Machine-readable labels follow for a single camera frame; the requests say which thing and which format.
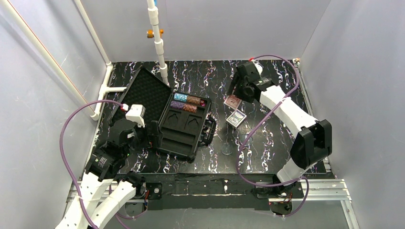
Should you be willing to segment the red playing card box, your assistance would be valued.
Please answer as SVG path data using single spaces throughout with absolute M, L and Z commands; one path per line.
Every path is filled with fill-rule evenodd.
M 228 95 L 225 98 L 224 104 L 234 110 L 237 110 L 242 100 L 237 98 L 234 94 Z

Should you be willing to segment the black poker set case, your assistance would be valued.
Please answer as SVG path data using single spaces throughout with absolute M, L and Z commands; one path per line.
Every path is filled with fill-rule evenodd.
M 139 67 L 135 76 L 130 81 L 124 94 L 120 97 L 119 103 L 141 104 L 145 107 L 144 121 L 147 130 L 147 144 L 145 147 L 155 149 L 161 153 L 166 153 L 179 157 L 186 161 L 194 160 L 199 146 L 207 146 L 213 141 L 217 123 L 209 114 L 212 100 L 191 94 L 201 98 L 206 102 L 206 106 L 198 107 L 197 113 L 171 108 L 171 101 L 175 101 L 175 92 L 167 86 L 161 79 L 148 71 L 145 67 Z M 114 122 L 125 118 L 125 113 L 115 107 L 108 118 L 111 126 Z M 163 140 L 160 148 L 153 148 L 149 143 L 149 123 L 156 120 L 159 123 Z

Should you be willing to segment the blue playing card box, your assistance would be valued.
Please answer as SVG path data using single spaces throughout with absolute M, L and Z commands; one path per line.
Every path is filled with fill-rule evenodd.
M 238 128 L 246 119 L 247 115 L 240 110 L 234 110 L 226 119 L 226 122 L 233 128 Z

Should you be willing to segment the orange black poker chip stack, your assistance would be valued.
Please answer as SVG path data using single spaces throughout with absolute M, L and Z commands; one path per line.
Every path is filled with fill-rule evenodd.
M 191 104 L 184 104 L 182 109 L 187 112 L 197 113 L 198 107 Z

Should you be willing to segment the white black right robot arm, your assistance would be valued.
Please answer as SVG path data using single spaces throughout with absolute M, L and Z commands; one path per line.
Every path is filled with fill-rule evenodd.
M 332 153 L 332 126 L 318 120 L 295 104 L 270 77 L 261 76 L 253 61 L 236 67 L 228 90 L 242 101 L 258 101 L 270 109 L 293 134 L 290 159 L 273 176 L 268 187 L 288 186 L 297 182 L 312 166 Z

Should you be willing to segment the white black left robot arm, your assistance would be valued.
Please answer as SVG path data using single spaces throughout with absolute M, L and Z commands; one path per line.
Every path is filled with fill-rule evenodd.
M 127 119 L 116 121 L 108 138 L 93 150 L 85 166 L 77 194 L 57 225 L 58 229 L 102 229 L 132 198 L 147 198 L 145 177 L 130 171 L 117 179 L 130 151 L 145 146 L 147 130 Z M 117 179 L 117 187 L 104 199 L 104 192 Z

